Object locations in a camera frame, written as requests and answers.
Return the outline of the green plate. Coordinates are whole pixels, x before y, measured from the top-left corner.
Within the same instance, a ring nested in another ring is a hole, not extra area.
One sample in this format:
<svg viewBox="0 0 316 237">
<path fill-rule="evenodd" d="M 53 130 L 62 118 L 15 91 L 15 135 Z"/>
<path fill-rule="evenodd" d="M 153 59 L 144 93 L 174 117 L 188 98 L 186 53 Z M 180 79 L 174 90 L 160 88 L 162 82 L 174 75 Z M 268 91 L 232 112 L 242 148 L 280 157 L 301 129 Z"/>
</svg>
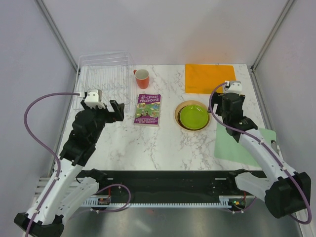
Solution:
<svg viewBox="0 0 316 237">
<path fill-rule="evenodd" d="M 180 116 L 183 125 L 190 130 L 200 130 L 205 127 L 209 121 L 207 110 L 197 104 L 185 106 Z"/>
</svg>

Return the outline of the yellow patterned dark-rimmed plate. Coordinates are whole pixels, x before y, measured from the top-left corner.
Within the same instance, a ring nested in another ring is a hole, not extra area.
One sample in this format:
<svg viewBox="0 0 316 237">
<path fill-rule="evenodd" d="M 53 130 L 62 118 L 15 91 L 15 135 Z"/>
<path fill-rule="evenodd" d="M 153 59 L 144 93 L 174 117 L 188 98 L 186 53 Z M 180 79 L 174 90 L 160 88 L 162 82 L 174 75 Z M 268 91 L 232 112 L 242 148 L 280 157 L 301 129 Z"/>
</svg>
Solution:
<svg viewBox="0 0 316 237">
<path fill-rule="evenodd" d="M 187 128 L 183 125 L 183 123 L 181 122 L 181 111 L 184 109 L 184 107 L 181 107 L 178 112 L 177 112 L 177 116 L 176 116 L 176 121 L 178 122 L 178 124 L 183 128 L 183 129 L 186 129 Z"/>
</svg>

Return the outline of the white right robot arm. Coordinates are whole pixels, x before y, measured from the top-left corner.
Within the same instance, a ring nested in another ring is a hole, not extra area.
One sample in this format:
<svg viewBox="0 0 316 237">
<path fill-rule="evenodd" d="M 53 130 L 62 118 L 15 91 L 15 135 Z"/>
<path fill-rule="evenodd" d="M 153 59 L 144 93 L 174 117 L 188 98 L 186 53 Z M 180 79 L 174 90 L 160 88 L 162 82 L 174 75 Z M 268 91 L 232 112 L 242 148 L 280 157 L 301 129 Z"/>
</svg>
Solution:
<svg viewBox="0 0 316 237">
<path fill-rule="evenodd" d="M 212 92 L 208 111 L 226 132 L 242 145 L 256 160 L 266 178 L 258 178 L 250 172 L 239 170 L 226 182 L 227 191 L 238 194 L 246 191 L 264 201 L 275 218 L 292 216 L 307 210 L 306 221 L 312 220 L 310 208 L 311 179 L 305 172 L 298 173 L 290 167 L 263 138 L 254 121 L 243 114 L 244 95 Z"/>
</svg>

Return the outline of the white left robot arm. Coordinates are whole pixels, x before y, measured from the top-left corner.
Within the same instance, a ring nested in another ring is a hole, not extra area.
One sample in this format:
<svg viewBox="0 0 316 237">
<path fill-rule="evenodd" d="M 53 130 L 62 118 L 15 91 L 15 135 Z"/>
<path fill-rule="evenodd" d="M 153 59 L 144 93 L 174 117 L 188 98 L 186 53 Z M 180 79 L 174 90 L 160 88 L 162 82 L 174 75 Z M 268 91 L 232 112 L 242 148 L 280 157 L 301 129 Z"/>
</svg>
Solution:
<svg viewBox="0 0 316 237">
<path fill-rule="evenodd" d="M 27 212 L 18 213 L 14 223 L 33 237 L 59 237 L 73 213 L 94 194 L 108 190 L 106 174 L 92 169 L 70 193 L 69 186 L 96 150 L 96 143 L 108 123 L 124 120 L 124 104 L 111 100 L 110 112 L 103 103 L 81 101 L 83 110 L 72 124 L 69 138 L 57 158 L 57 167 L 36 203 Z"/>
</svg>

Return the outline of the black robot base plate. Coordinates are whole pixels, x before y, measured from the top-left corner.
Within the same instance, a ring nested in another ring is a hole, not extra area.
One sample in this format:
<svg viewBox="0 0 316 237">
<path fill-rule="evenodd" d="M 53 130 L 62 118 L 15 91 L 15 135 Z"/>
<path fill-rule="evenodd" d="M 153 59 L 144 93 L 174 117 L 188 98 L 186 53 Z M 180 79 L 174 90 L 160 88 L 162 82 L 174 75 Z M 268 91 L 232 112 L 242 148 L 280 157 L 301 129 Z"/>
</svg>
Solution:
<svg viewBox="0 0 316 237">
<path fill-rule="evenodd" d="M 128 197 L 180 197 L 205 200 L 208 196 L 244 196 L 244 192 L 230 182 L 230 171 L 81 171 L 78 178 L 91 175 L 100 181 L 100 188 L 123 184 L 102 191 L 103 195 Z"/>
</svg>

